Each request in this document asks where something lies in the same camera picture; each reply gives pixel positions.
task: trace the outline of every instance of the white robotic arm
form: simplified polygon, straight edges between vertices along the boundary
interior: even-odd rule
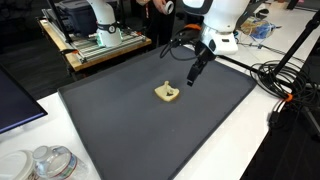
[[[200,41],[214,55],[230,55],[238,51],[233,31],[250,0],[183,0],[185,11],[203,15]]]
[[[105,0],[87,0],[97,18],[97,42],[101,47],[113,47],[122,42],[112,7]]]

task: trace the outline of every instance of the plastic container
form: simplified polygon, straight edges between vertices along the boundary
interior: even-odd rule
[[[87,37],[97,31],[96,16],[86,0],[64,0],[56,4],[71,22],[74,34]]]
[[[63,146],[41,146],[33,152],[35,172],[45,179],[87,179],[87,166]]]
[[[36,180],[32,152],[17,151],[0,158],[0,179]]]

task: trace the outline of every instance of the floor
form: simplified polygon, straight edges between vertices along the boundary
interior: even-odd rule
[[[127,25],[139,28],[141,20],[130,14],[130,1],[125,2]],[[184,22],[176,19],[174,32],[183,27]],[[57,48],[43,36],[34,40],[5,47],[0,55],[0,64],[5,66],[22,86],[35,98],[41,99],[57,88],[73,82]],[[307,61],[312,66],[312,76],[320,83],[320,59],[316,45]],[[315,113],[319,120],[320,113]],[[280,129],[270,129],[242,179],[320,179],[320,143],[313,140],[313,130],[304,116],[292,112],[282,112],[286,125]]]

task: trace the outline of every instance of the white table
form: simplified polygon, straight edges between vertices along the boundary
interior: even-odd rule
[[[263,44],[287,51],[314,13],[302,10],[286,11],[277,8],[276,5],[276,3],[272,5],[268,20],[283,27],[276,30]],[[295,56],[306,59],[319,35],[320,29],[315,30]],[[257,50],[253,47],[239,46],[239,52],[230,57],[252,65],[281,59],[282,55],[266,49]],[[248,74],[248,71],[234,64],[220,59],[217,61]],[[277,102],[278,99],[256,87],[228,116],[175,179],[239,179],[268,132],[268,114]],[[89,166],[90,180],[100,179],[59,95],[55,93],[39,100],[39,103],[49,115],[0,135],[0,156],[21,149],[34,150],[41,145],[63,145]]]

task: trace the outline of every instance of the wooden table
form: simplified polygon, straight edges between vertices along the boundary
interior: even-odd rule
[[[52,28],[52,25],[50,25],[47,20],[45,19],[40,20],[39,25],[41,26],[44,33],[50,36],[50,38],[56,44],[56,46],[59,48],[60,51],[64,49],[70,49],[68,44],[64,42],[64,39],[61,38],[61,36],[55,31],[55,29]],[[98,57],[94,60],[87,61],[84,63],[82,63],[81,60],[79,60],[79,58],[72,53],[66,54],[65,59],[67,60],[68,64],[72,67],[72,70],[75,72],[78,72],[80,70],[89,68],[91,66],[97,65],[104,61],[126,54],[128,52],[132,52],[134,50],[146,47],[150,44],[151,44],[151,39],[146,38],[145,41],[141,41],[138,44],[136,43],[125,48],[119,48],[119,50],[112,51],[108,54],[105,54],[101,57]]]

